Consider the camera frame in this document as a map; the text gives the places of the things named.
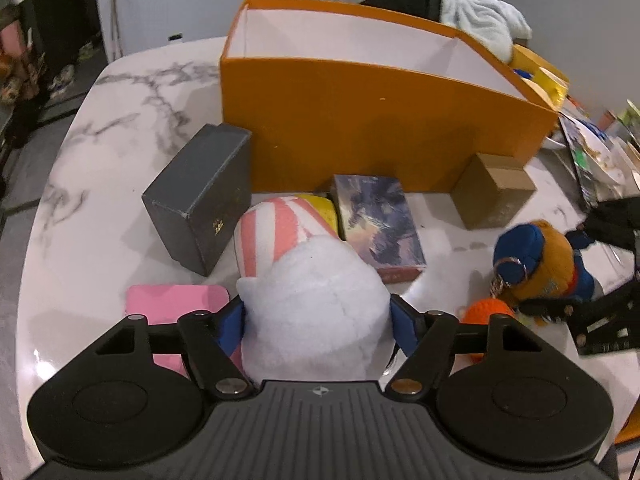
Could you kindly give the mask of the brown bear plush blue outfit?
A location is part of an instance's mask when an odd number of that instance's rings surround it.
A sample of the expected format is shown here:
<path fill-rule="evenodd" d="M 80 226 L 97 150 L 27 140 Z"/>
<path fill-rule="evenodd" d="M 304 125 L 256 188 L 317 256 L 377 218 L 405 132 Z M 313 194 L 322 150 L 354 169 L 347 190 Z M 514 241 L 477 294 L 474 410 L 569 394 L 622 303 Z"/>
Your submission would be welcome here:
<path fill-rule="evenodd" d="M 588 238 L 563 234 L 546 220 L 508 229 L 498 237 L 492 255 L 490 296 L 518 312 L 521 321 L 528 318 L 521 311 L 525 300 L 600 297 L 602 287 L 582 260 L 582 248 L 589 244 Z"/>

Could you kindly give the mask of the white panda plush toy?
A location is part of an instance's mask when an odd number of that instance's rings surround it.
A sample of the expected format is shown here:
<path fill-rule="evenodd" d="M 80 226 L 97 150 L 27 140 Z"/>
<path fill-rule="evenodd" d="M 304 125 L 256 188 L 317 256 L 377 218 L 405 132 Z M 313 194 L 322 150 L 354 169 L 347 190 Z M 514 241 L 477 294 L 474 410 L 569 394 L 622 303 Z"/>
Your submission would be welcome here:
<path fill-rule="evenodd" d="M 395 345 L 390 292 L 308 200 L 251 206 L 233 241 L 253 382 L 382 377 Z"/>

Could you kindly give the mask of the illustrated card box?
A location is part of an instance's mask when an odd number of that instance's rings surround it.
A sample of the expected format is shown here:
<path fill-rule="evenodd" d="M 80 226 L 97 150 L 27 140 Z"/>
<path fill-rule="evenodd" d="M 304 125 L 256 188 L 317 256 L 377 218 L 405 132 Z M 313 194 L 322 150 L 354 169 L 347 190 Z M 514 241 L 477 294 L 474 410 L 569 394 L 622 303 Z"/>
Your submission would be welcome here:
<path fill-rule="evenodd" d="M 414 281 L 424 253 L 400 182 L 391 177 L 337 174 L 331 196 L 342 239 L 385 284 Z"/>

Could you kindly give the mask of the dark grey gift box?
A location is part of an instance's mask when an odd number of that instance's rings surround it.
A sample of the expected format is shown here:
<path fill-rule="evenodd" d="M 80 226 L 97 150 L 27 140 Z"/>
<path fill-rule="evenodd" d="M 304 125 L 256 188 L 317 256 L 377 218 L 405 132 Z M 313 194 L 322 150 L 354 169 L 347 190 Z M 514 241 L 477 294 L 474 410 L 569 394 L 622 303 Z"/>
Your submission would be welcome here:
<path fill-rule="evenodd" d="M 211 274 L 250 206 L 250 132 L 205 125 L 142 194 L 168 254 Z"/>

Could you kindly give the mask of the white bowl of buns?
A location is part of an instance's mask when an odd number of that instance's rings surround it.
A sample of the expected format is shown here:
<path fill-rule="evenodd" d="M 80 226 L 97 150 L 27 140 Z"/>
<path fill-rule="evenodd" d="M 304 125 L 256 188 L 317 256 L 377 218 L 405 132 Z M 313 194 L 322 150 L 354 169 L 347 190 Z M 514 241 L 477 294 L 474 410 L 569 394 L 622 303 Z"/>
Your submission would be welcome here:
<path fill-rule="evenodd" d="M 589 168 L 596 184 L 598 200 L 605 197 L 632 197 L 639 195 L 639 173 L 627 164 L 622 155 L 617 155 L 591 130 L 576 124 L 578 142 L 587 154 Z M 544 139 L 542 148 L 565 155 L 568 168 L 573 171 L 570 154 L 560 128 Z"/>

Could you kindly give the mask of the pink phone case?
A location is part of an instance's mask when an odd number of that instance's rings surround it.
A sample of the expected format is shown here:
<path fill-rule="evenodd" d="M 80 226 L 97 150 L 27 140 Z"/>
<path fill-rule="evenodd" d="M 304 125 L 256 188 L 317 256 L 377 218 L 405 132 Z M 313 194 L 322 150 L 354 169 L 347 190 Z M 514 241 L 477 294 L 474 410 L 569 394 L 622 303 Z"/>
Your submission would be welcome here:
<path fill-rule="evenodd" d="M 192 311 L 224 312 L 217 342 L 242 370 L 244 307 L 220 285 L 134 285 L 126 292 L 125 314 L 142 314 L 150 325 L 171 324 Z"/>

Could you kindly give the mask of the black smartphone lit screen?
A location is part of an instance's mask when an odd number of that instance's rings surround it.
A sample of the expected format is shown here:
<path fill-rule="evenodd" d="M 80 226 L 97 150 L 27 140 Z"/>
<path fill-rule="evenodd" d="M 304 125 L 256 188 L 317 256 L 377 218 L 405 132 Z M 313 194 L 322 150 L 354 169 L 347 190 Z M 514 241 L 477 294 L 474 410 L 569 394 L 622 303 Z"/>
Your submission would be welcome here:
<path fill-rule="evenodd" d="M 580 208 L 588 212 L 599 203 L 596 184 L 589 168 L 587 154 L 578 142 L 577 125 L 567 116 L 559 116 L 560 130 L 570 154 L 579 195 Z"/>

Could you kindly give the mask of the gold cardboard small box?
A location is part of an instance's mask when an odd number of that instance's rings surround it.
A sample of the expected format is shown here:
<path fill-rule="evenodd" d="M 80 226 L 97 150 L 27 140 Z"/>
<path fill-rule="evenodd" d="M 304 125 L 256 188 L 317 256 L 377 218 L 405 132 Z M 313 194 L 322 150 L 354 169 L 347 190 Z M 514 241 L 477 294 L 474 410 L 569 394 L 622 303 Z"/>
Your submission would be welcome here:
<path fill-rule="evenodd" d="M 468 230 L 506 226 L 536 193 L 534 181 L 513 157 L 476 154 L 450 192 Z"/>

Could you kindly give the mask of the yellow bowl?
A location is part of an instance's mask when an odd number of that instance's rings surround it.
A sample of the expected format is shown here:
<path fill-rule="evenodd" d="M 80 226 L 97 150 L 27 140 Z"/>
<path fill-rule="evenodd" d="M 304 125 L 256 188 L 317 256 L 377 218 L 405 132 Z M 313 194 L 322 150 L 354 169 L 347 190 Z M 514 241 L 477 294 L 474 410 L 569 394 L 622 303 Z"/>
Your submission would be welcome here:
<path fill-rule="evenodd" d="M 570 88 L 570 81 L 550 62 L 529 48 L 514 44 L 510 66 L 527 79 L 533 85 L 533 89 L 555 110 L 562 107 Z"/>

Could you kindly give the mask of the yellow plastic disc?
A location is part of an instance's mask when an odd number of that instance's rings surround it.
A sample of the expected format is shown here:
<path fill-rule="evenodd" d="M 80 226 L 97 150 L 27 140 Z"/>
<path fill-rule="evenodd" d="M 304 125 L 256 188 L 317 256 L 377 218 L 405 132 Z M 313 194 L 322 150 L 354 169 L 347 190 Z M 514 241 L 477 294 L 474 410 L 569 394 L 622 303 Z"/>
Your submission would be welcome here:
<path fill-rule="evenodd" d="M 337 212 L 332 200 L 314 194 L 298 194 L 298 197 L 310 203 L 311 207 L 318 212 L 319 216 L 331 227 L 335 234 L 338 237 L 342 237 Z"/>

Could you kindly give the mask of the light blue fleece blanket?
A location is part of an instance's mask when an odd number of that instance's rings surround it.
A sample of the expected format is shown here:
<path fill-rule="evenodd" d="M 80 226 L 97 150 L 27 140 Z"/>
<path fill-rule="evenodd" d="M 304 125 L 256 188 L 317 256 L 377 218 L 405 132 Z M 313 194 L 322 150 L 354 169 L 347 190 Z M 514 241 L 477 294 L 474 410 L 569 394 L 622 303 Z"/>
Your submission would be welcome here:
<path fill-rule="evenodd" d="M 440 0 L 439 21 L 462 30 L 503 63 L 511 62 L 515 41 L 533 37 L 521 11 L 502 0 Z"/>

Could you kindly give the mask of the orange cardboard storage box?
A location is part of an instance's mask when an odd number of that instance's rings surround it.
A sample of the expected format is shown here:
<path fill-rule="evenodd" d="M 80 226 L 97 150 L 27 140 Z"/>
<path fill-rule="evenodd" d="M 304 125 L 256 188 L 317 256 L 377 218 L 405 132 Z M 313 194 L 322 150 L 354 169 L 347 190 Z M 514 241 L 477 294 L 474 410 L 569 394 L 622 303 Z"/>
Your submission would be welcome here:
<path fill-rule="evenodd" d="M 465 32 L 360 4 L 245 0 L 219 69 L 257 193 L 322 191 L 337 174 L 447 192 L 477 154 L 528 162 L 558 118 Z"/>

